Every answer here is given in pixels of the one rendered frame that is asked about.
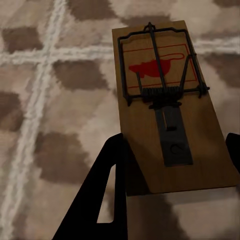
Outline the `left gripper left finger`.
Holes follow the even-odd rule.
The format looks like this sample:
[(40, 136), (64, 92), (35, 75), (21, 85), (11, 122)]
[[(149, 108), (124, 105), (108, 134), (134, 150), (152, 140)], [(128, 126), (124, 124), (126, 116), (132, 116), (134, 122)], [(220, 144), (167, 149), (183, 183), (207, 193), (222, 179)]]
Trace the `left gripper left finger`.
[[(114, 220), (97, 223), (115, 166)], [(128, 240), (124, 138), (107, 139), (52, 240)]]

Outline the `mousetrap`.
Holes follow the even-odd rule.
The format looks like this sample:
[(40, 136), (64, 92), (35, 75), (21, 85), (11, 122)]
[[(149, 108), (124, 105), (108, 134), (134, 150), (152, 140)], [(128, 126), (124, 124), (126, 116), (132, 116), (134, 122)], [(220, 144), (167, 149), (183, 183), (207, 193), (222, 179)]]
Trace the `mousetrap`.
[(126, 196), (239, 186), (185, 20), (112, 41)]

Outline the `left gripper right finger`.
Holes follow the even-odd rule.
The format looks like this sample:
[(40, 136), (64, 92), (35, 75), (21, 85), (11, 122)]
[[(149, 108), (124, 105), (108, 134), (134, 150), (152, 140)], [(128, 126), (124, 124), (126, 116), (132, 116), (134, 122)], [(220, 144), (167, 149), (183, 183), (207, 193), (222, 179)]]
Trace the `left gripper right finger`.
[(227, 135), (225, 142), (226, 142), (232, 163), (240, 173), (240, 135), (235, 133), (229, 133)]

